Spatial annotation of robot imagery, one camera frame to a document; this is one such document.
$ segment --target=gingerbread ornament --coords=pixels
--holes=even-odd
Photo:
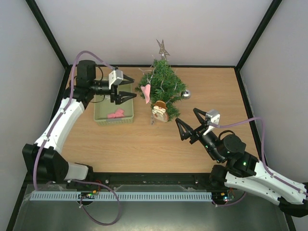
[[[166,103],[160,100],[156,101],[152,109],[154,118],[163,122],[168,122],[169,116],[166,111],[167,111]]]

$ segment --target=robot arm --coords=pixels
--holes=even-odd
[[[68,133],[79,116],[87,108],[94,95],[110,95],[110,102],[122,104],[136,97],[135,93],[120,91],[117,86],[133,83],[134,80],[117,68],[109,74],[109,80],[95,80],[96,63],[90,60],[80,61],[77,66],[76,86],[70,105],[70,88],[67,88],[60,108],[44,133],[35,144],[26,144],[23,148],[27,170],[33,174],[34,162],[39,148],[43,146],[37,168],[37,176],[47,180],[61,182],[63,180],[91,180],[93,169],[90,166],[70,163],[61,156]]]
[[[241,189],[263,197],[292,216],[302,217],[308,214],[305,184],[290,180],[268,167],[266,169],[262,162],[245,151],[246,144],[234,132],[227,130],[217,137],[212,132],[214,127],[211,125],[218,124],[220,117],[218,111],[211,110],[206,113],[197,108],[193,111],[201,126],[192,129],[179,118],[176,119],[176,123],[182,140],[190,138],[191,144],[199,141],[213,160],[217,163],[226,162],[225,167],[214,165],[210,176],[214,185]],[[231,134],[220,139],[221,135],[227,132]]]

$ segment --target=gray floor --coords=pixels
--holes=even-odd
[[[29,201],[25,198],[16,231],[286,231],[284,215],[270,202],[248,195],[239,204],[215,208],[197,202],[122,202],[120,221],[109,227],[93,223],[77,202]],[[93,202],[92,216],[111,222],[116,202]]]

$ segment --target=green plastic basket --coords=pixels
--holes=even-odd
[[[118,86],[118,91],[128,91],[132,92],[132,84],[120,85]],[[95,101],[100,101],[103,96],[96,95]],[[123,118],[113,118],[108,119],[107,115],[116,112],[117,109],[124,110]],[[120,105],[111,103],[109,98],[105,98],[102,102],[94,104],[94,121],[101,126],[111,125],[111,124],[130,124],[134,121],[134,107],[133,100],[128,100]]]

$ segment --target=silver ball ornament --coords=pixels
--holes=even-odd
[[[185,89],[185,91],[183,91],[181,93],[182,98],[185,99],[185,100],[189,99],[191,97],[191,95],[192,95],[192,93],[188,89]]]

